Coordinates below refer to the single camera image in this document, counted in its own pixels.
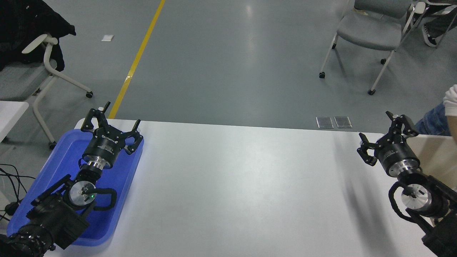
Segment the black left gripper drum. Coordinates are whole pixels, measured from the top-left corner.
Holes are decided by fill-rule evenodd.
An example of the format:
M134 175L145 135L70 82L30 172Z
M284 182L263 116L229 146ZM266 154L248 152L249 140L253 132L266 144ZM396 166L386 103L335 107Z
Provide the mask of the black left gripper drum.
M84 161L104 161L104 167L113 167L122 148L125 139L123 132L115 127L99 127L94 130L89 145L82 154Z

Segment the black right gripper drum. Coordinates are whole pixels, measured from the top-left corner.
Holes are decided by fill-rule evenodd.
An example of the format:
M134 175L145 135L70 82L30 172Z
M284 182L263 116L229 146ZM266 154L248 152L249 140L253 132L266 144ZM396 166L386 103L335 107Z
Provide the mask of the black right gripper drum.
M386 134L375 143L375 157L385 172L403 172L418 168L418 157L402 134Z

